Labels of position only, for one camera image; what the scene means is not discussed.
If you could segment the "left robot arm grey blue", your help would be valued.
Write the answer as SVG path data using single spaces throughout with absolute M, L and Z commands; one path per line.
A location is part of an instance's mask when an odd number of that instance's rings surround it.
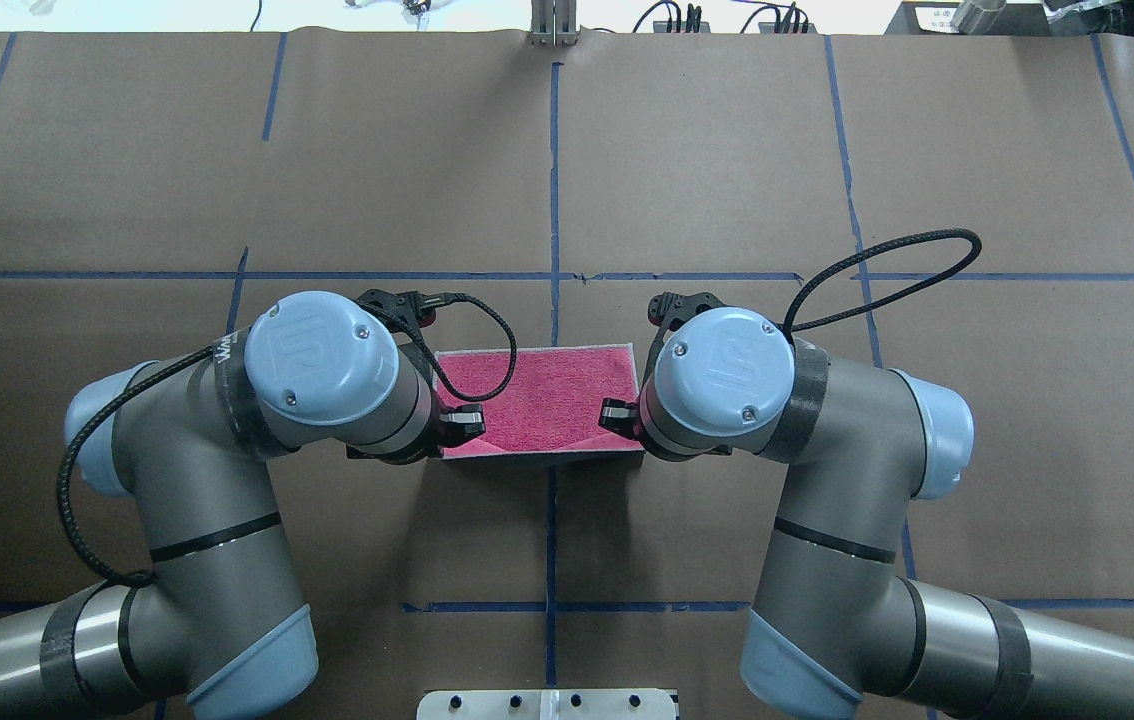
M 99 583 L 0 619 L 0 719 L 104 719 L 183 694 L 252 719 L 318 650 L 266 464 L 335 439 L 406 465 L 484 432 L 421 336 L 467 293 L 293 293 L 180 359 L 75 396 L 56 505 Z

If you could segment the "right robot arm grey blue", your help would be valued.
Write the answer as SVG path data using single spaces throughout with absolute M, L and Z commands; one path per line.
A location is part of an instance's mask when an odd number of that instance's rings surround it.
M 786 466 L 741 678 L 795 719 L 868 696 L 953 719 L 1134 719 L 1134 641 L 897 571 L 907 506 L 968 466 L 960 395 L 843 359 L 713 295 L 650 302 L 634 401 L 599 423 L 666 461 L 735 450 Z

